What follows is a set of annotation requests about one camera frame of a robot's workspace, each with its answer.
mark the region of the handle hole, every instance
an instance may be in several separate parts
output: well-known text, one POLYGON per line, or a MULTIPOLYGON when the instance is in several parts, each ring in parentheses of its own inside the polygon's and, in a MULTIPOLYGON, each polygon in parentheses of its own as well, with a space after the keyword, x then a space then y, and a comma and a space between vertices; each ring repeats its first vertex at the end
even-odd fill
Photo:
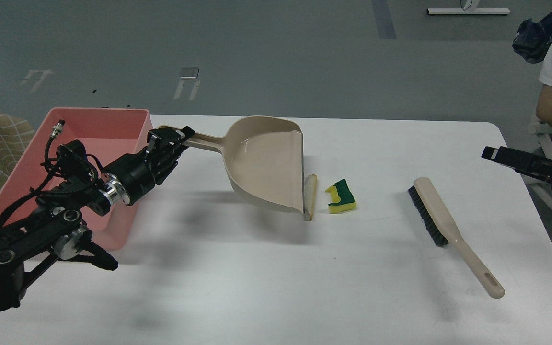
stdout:
POLYGON ((498 286, 497 280, 493 278, 493 275, 491 275, 491 273, 487 272, 484 274, 484 276, 489 280, 489 282, 491 282, 491 285, 498 286))

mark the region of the black bag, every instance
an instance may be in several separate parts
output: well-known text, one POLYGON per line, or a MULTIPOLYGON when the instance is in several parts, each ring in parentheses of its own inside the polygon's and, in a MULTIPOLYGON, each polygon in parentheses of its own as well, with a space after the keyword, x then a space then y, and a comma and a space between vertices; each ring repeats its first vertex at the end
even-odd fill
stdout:
POLYGON ((552 11, 538 23, 532 22, 532 18, 522 22, 512 48, 527 63, 539 63, 544 60, 551 42, 552 11))

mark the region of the gray floor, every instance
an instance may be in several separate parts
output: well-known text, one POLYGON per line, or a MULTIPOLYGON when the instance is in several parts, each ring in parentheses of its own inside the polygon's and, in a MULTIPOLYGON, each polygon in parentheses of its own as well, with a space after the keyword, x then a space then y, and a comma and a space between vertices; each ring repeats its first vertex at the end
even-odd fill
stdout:
POLYGON ((552 0, 480 2, 508 7, 508 16, 425 12, 458 4, 0 2, 0 112, 34 127, 58 106, 485 121, 509 146, 533 150, 526 125, 541 66, 524 63, 510 45, 520 22, 541 19, 552 0), (201 70, 192 100, 191 81, 175 99, 182 67, 201 70))

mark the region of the connector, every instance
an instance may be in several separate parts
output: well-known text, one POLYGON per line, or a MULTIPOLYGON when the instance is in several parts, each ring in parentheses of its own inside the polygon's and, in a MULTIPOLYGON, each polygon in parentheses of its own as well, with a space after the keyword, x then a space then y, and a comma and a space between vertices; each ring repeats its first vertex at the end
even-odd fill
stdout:
POLYGON ((63 133, 63 125, 65 125, 65 121, 59 120, 59 122, 52 127, 52 133, 50 133, 50 137, 55 139, 59 134, 63 133))

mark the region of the black robotic arm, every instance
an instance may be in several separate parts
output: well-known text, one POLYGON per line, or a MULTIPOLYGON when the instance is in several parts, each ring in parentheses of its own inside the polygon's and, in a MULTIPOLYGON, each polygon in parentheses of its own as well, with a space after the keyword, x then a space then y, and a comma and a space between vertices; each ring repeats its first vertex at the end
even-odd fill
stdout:
POLYGON ((81 208, 88 206, 103 216, 118 201, 133 205, 156 185, 160 185, 177 166, 184 142, 195 132, 190 127, 152 129, 147 146, 128 153, 99 171, 88 161, 79 140, 59 146, 57 157, 48 158, 52 140, 63 129, 60 121, 46 145, 48 171, 44 182, 18 199, 0 215, 0 311, 20 306, 27 288, 58 260, 88 262, 114 271, 118 262, 92 242, 92 231, 82 219, 81 208), (42 190, 52 177, 63 177, 59 186, 42 190), (6 224, 14 210, 35 198, 37 207, 27 217, 6 224), (48 256, 32 271, 24 270, 24 261, 40 253, 48 256))

